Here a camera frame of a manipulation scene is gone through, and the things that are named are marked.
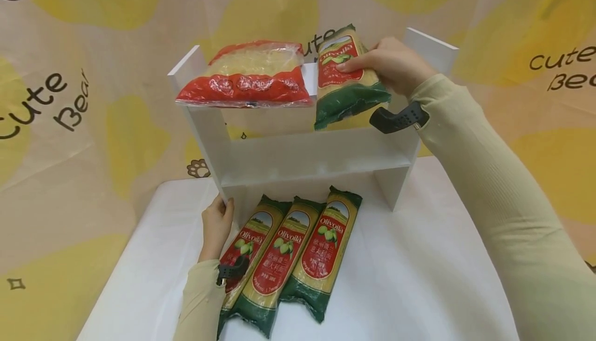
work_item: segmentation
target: white table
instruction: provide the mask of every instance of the white table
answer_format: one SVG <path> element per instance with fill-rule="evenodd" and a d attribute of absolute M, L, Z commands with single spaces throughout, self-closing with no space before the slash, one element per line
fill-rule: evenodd
<path fill-rule="evenodd" d="M 272 340 L 518 340 L 493 264 L 434 157 L 415 163 L 395 213 L 370 175 L 333 184 L 364 202 L 325 322 L 282 303 Z M 200 212 L 216 193 L 210 179 L 160 185 L 79 341 L 172 339 L 202 244 Z M 236 319 L 221 339 L 263 336 Z"/>

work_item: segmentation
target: printed backdrop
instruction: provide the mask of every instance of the printed backdrop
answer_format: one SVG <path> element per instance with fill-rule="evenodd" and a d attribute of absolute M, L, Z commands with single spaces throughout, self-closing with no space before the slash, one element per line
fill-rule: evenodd
<path fill-rule="evenodd" d="M 191 46 L 289 40 L 312 61 L 348 23 L 368 45 L 412 26 L 459 46 L 453 78 L 596 265 L 596 0 L 0 0 L 0 19 L 7 340 L 74 340 L 157 185 L 209 176 L 166 79 Z M 237 140 L 272 134 L 225 114 Z"/>

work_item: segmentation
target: white shelf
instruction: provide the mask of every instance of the white shelf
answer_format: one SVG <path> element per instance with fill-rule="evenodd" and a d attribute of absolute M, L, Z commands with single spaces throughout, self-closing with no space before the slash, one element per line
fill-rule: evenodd
<path fill-rule="evenodd" d="M 458 51 L 411 28 L 404 43 L 445 74 Z M 178 93 L 206 67 L 200 47 L 193 47 L 168 74 L 173 90 Z M 311 99 L 316 100 L 317 63 L 304 64 L 302 76 Z M 389 110 L 396 113 L 406 105 L 404 98 L 394 96 Z M 231 141 L 220 109 L 184 106 L 183 112 L 219 192 L 224 199 L 236 200 L 236 220 L 243 220 L 240 211 L 254 204 L 254 200 L 245 200 L 248 188 L 277 189 L 283 193 L 282 199 L 287 199 L 294 196 L 299 184 L 327 189 L 330 176 L 370 172 L 393 210 L 420 148 L 413 128 L 392 134 L 361 128 Z"/>
<path fill-rule="evenodd" d="M 374 128 L 232 141 L 222 187 L 407 168 L 411 161 Z"/>

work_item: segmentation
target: green olive image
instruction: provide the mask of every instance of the green olive image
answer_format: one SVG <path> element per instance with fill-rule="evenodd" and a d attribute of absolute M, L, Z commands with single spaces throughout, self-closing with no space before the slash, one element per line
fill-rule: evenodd
<path fill-rule="evenodd" d="M 236 242 L 234 243 L 234 247 L 236 249 L 239 249 L 240 247 L 242 247 L 245 244 L 244 239 L 238 239 L 236 240 Z"/>
<path fill-rule="evenodd" d="M 281 247 L 281 245 L 284 243 L 284 240 L 282 238 L 277 238 L 275 239 L 274 243 L 273 243 L 273 247 L 274 248 L 279 248 Z"/>

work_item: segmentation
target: plastic packaging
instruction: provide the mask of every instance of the plastic packaging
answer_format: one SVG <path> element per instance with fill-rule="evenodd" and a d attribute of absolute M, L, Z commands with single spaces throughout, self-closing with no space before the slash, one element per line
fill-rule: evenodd
<path fill-rule="evenodd" d="M 306 305 L 321 323 L 335 284 L 337 273 L 352 234 L 362 197 L 352 192 L 330 188 L 327 206 L 306 243 L 298 264 L 280 301 Z"/>
<path fill-rule="evenodd" d="M 311 106 L 303 63 L 299 43 L 259 40 L 227 46 L 201 77 L 187 83 L 176 102 L 221 108 Z"/>
<path fill-rule="evenodd" d="M 290 212 L 269 243 L 250 280 L 236 301 L 233 314 L 254 324 L 267 338 L 275 322 L 279 294 L 286 284 L 306 240 L 325 204 L 294 197 Z"/>
<path fill-rule="evenodd" d="M 364 52 L 366 48 L 360 43 L 352 24 L 335 32 L 319 47 L 315 130 L 391 101 L 391 94 L 372 69 L 352 73 L 337 70 L 337 64 Z"/>
<path fill-rule="evenodd" d="M 236 235 L 234 242 L 220 259 L 222 265 L 233 266 L 236 258 L 240 255 L 247 255 L 250 264 L 242 278 L 228 279 L 226 282 L 226 295 L 219 313 L 218 338 L 225 322 L 231 315 L 232 307 L 235 305 L 240 293 L 242 293 L 248 278 L 255 270 L 256 263 L 263 256 L 264 250 L 273 239 L 291 205 L 290 201 L 275 201 L 263 195 L 250 219 L 244 224 L 242 230 Z"/>

